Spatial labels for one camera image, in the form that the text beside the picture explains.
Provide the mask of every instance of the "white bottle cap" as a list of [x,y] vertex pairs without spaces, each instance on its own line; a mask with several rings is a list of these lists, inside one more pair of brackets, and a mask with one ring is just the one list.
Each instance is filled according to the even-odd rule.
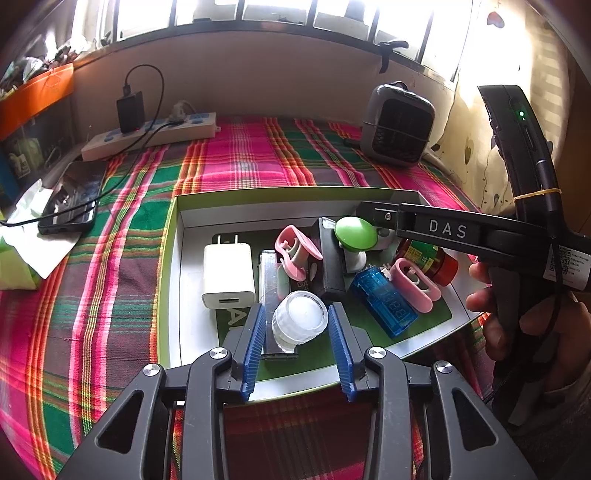
[[286,352],[321,334],[329,321],[326,306],[308,291],[290,293],[277,307],[271,325],[273,335]]

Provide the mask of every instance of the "pink plastic clip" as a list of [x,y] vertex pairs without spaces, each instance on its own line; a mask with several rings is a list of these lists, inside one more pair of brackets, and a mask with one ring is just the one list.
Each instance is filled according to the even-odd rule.
[[275,240],[275,250],[283,257],[281,264],[285,273],[295,281],[304,281],[306,279],[309,255],[312,255],[317,260],[322,260],[322,254],[312,243],[312,240],[293,225],[286,226],[279,234],[277,240]]
[[390,269],[390,276],[397,290],[418,312],[430,312],[433,302],[441,298],[439,287],[406,258],[396,260]]

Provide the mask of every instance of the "portable heater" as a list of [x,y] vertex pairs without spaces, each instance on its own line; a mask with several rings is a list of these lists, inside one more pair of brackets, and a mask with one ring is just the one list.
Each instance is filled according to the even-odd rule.
[[403,82],[380,85],[365,112],[361,150],[384,163],[415,165],[427,146],[434,119],[433,104],[409,92]]

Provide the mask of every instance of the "green round cap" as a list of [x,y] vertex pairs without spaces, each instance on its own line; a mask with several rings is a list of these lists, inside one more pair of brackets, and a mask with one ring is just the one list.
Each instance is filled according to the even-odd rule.
[[376,229],[362,218],[344,217],[336,222],[335,235],[351,252],[365,252],[378,243]]

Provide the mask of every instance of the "yellow rubber band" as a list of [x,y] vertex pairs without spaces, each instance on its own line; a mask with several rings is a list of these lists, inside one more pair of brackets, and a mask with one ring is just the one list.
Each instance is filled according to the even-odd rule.
[[529,199],[532,197],[537,197],[538,195],[545,195],[546,193],[562,193],[562,190],[560,190],[560,189],[538,190],[537,192],[526,193],[524,195],[518,195],[517,197],[513,197],[513,199],[514,200]]

